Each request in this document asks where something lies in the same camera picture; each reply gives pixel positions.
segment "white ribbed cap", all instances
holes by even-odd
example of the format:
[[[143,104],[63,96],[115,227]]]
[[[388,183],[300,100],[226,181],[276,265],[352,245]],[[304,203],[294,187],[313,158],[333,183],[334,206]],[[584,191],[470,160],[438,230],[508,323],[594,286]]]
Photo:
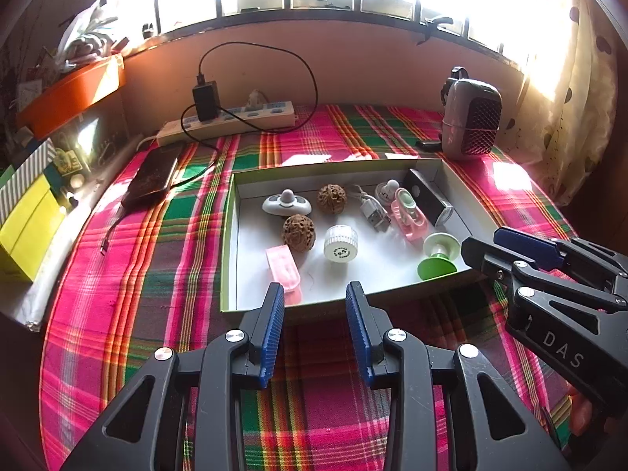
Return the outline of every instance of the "white ribbed cap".
[[[357,255],[357,232],[348,225],[335,225],[325,234],[325,257],[332,262],[350,262]]]

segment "window sill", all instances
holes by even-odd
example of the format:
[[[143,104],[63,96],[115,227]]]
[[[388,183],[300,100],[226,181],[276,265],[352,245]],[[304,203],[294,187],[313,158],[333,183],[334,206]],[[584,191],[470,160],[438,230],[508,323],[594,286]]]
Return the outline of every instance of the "window sill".
[[[428,29],[428,26],[425,23],[410,21],[408,19],[403,19],[400,17],[394,17],[390,15],[381,15],[377,13],[368,13],[368,12],[354,12],[353,10],[342,10],[342,9],[276,9],[276,10],[255,10],[252,12],[244,12],[234,15],[227,15],[218,17],[215,19],[209,19],[207,21],[202,21],[199,23],[194,23],[191,25],[183,26],[181,28],[177,28],[170,32],[160,34],[155,37],[151,37],[150,39],[145,40],[138,46],[124,52],[124,57],[129,58],[134,55],[138,55],[144,51],[149,49],[153,49],[154,47],[160,46],[161,44],[165,44],[167,42],[172,42],[172,40],[182,39],[183,37],[193,36],[199,33],[204,33],[211,30],[227,28],[230,26],[239,26],[243,24],[255,24],[255,23],[265,23],[271,21],[289,21],[289,20],[300,20],[300,19],[311,19],[311,20],[338,20],[338,21],[350,21],[350,22],[360,22],[367,24],[378,24],[381,26],[388,26],[392,28],[399,28],[404,30],[409,30],[412,32],[416,32],[419,34],[425,33]],[[448,42],[453,42],[460,46],[466,47],[468,49],[477,51],[478,53],[482,53],[483,55],[489,56],[497,61],[500,61],[510,67],[513,67],[517,70],[521,70],[519,65],[506,58],[503,55],[500,55],[497,51],[486,47],[485,45],[475,42],[472,39],[466,39],[465,37],[461,37],[458,34],[453,32],[437,29],[432,33],[432,37],[437,37],[438,39],[447,40]]]

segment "speaker grille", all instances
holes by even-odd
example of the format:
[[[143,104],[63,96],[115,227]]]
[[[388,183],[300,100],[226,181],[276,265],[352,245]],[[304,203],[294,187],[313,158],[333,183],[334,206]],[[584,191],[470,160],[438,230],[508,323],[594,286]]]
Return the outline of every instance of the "speaker grille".
[[[485,97],[473,99],[469,104],[461,152],[469,155],[491,152],[501,114],[501,101]]]
[[[469,104],[467,129],[486,129],[496,131],[502,114],[502,103],[499,100],[476,97]]]

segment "yellow box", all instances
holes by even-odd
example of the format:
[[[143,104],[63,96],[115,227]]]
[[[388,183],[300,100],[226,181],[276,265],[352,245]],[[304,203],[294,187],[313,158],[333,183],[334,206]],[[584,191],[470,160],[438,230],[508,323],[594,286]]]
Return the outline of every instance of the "yellow box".
[[[0,279],[33,281],[64,216],[40,175],[0,227]]]

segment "green suction cup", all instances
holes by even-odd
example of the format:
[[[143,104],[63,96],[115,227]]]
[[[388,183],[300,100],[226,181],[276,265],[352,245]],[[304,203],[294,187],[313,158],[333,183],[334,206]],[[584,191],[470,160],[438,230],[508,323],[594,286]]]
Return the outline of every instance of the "green suction cup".
[[[438,232],[426,237],[423,250],[428,258],[421,261],[417,272],[422,280],[429,280],[456,272],[453,261],[460,254],[460,242],[451,234]]]

